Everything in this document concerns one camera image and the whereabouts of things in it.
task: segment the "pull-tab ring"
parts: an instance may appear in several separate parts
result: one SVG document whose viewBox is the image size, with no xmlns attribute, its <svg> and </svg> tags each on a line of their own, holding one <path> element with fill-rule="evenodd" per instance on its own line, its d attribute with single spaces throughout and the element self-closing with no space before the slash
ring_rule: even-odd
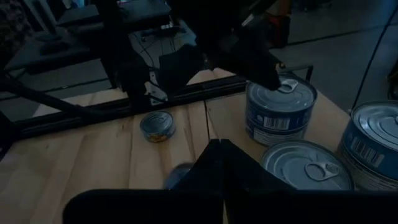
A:
<svg viewBox="0 0 398 224">
<path fill-rule="evenodd" d="M 294 91 L 296 86 L 299 84 L 297 80 L 286 79 L 280 83 L 282 86 L 278 89 L 281 93 L 291 93 Z"/>
<path fill-rule="evenodd" d="M 310 166 L 315 166 L 319 168 L 323 172 L 323 176 L 321 178 L 315 177 L 311 172 L 309 171 Z M 340 169 L 337 165 L 334 165 L 329 162 L 311 162 L 305 165 L 304 167 L 306 175 L 315 180 L 315 181 L 324 181 L 329 178 L 335 177 L 339 174 Z"/>
</svg>

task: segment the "workbench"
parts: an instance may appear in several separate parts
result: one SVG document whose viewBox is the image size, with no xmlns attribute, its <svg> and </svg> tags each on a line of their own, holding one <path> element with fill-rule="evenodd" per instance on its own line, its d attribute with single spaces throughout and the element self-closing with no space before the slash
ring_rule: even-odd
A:
<svg viewBox="0 0 398 224">
<path fill-rule="evenodd" d="M 190 83 L 233 75 L 202 71 Z M 66 99 L 93 105 L 127 97 L 118 90 Z M 195 162 L 209 139 L 230 139 L 260 161 L 266 147 L 245 132 L 244 93 L 169 108 L 175 134 L 162 143 L 144 139 L 145 114 L 14 143 L 0 162 L 1 223 L 61 223 L 65 204 L 89 189 L 161 189 L 169 172 Z M 41 106 L 36 116 L 54 113 Z M 305 139 L 336 151 L 349 116 L 318 92 Z"/>
</svg>

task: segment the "metal bar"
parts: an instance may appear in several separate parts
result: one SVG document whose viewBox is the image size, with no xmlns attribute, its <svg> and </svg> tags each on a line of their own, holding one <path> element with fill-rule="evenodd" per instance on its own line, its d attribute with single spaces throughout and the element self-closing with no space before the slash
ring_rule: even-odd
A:
<svg viewBox="0 0 398 224">
<path fill-rule="evenodd" d="M 77 84 L 63 86 L 63 87 L 56 87 L 56 88 L 43 90 L 43 91 L 39 91 L 39 92 L 50 93 L 50 92 L 53 92 L 53 91 L 66 90 L 68 88 L 75 88 L 75 87 L 78 87 L 78 86 L 89 85 L 89 84 L 94 84 L 94 83 L 103 82 L 103 81 L 108 81 L 108 79 L 107 78 L 100 78 L 100 79 L 97 79 L 97 80 L 92 80 L 92 81 L 83 82 L 83 83 L 77 83 Z M 9 97 L 0 98 L 0 101 L 13 100 L 13 99 L 18 99 L 18 98 L 20 98 L 20 96 L 9 96 Z"/>
<path fill-rule="evenodd" d="M 139 110 L 132 110 L 126 104 L 129 99 L 118 100 L 115 102 L 91 106 L 98 111 L 105 111 L 106 114 L 97 116 L 92 119 L 84 119 L 80 117 L 71 117 L 64 112 L 50 114 L 42 118 L 32 118 L 28 121 L 17 122 L 16 125 L 21 128 L 21 135 L 19 139 L 32 138 L 43 134 L 54 133 L 57 131 L 64 131 L 73 128 L 79 128 L 90 124 L 96 124 L 113 119 L 125 118 L 127 116 L 134 116 L 140 113 L 147 113 L 156 110 L 162 110 L 173 106 L 186 105 L 196 101 L 209 100 L 226 95 L 232 95 L 239 92 L 244 92 L 246 89 L 246 81 L 240 77 L 227 77 L 219 80 L 212 80 L 204 83 L 198 83 L 187 86 L 191 89 L 190 93 L 187 91 L 184 94 L 177 94 L 169 102 L 159 104 L 156 106 L 140 107 Z"/>
<path fill-rule="evenodd" d="M 307 74 L 305 75 L 305 79 L 306 79 L 306 81 L 309 82 L 312 77 L 313 65 L 299 65 L 299 66 L 295 66 L 295 67 L 287 67 L 287 68 L 283 68 L 283 69 L 279 70 L 279 72 L 280 73 L 291 73 L 293 71 L 303 70 L 303 69 L 307 69 Z"/>
<path fill-rule="evenodd" d="M 61 111 L 67 111 L 77 116 L 92 117 L 99 115 L 96 111 L 91 111 L 82 106 L 77 106 L 67 103 L 63 100 L 47 95 L 45 93 L 41 93 L 39 91 L 32 90 L 22 85 L 13 84 L 10 80 L 6 78 L 0 80 L 0 89 L 19 95 L 28 100 L 36 101 L 38 103 L 51 106 Z"/>
</svg>

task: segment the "metal can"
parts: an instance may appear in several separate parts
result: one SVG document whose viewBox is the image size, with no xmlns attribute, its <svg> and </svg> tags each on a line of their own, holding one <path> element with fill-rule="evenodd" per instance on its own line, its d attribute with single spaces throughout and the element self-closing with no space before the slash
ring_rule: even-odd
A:
<svg viewBox="0 0 398 224">
<path fill-rule="evenodd" d="M 363 166 L 398 180 L 398 102 L 374 101 L 356 107 L 342 141 L 343 149 Z"/>
<path fill-rule="evenodd" d="M 305 80 L 281 74 L 280 81 L 276 91 L 255 83 L 246 88 L 246 132 L 266 146 L 302 139 L 317 100 L 316 89 Z"/>
<path fill-rule="evenodd" d="M 347 167 L 329 150 L 303 140 L 271 147 L 263 168 L 298 190 L 354 190 Z"/>
<path fill-rule="evenodd" d="M 398 180 L 389 179 L 367 168 L 345 149 L 344 142 L 340 142 L 341 159 L 353 176 L 358 190 L 398 190 Z"/>
<path fill-rule="evenodd" d="M 175 132 L 173 116 L 165 111 L 149 113 L 140 123 L 144 137 L 150 142 L 168 140 Z"/>
</svg>

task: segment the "tin can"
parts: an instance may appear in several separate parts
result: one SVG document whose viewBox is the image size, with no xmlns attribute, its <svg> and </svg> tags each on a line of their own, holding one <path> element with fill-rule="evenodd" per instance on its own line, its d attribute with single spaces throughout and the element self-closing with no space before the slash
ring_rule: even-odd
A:
<svg viewBox="0 0 398 224">
<path fill-rule="evenodd" d="M 343 142 L 343 149 L 360 164 L 398 180 L 398 102 L 374 101 L 356 107 Z"/>
<path fill-rule="evenodd" d="M 347 167 L 332 152 L 303 140 L 271 147 L 263 168 L 298 190 L 354 190 Z"/>
<path fill-rule="evenodd" d="M 165 111 L 149 113 L 140 123 L 144 137 L 150 142 L 168 140 L 175 132 L 173 116 Z"/>
<path fill-rule="evenodd" d="M 389 179 L 367 168 L 344 147 L 344 142 L 341 141 L 341 159 L 351 172 L 358 190 L 398 190 L 398 180 Z"/>
<path fill-rule="evenodd" d="M 246 132 L 270 146 L 302 139 L 317 100 L 317 91 L 305 80 L 281 74 L 282 86 L 270 91 L 258 84 L 246 87 Z"/>
</svg>

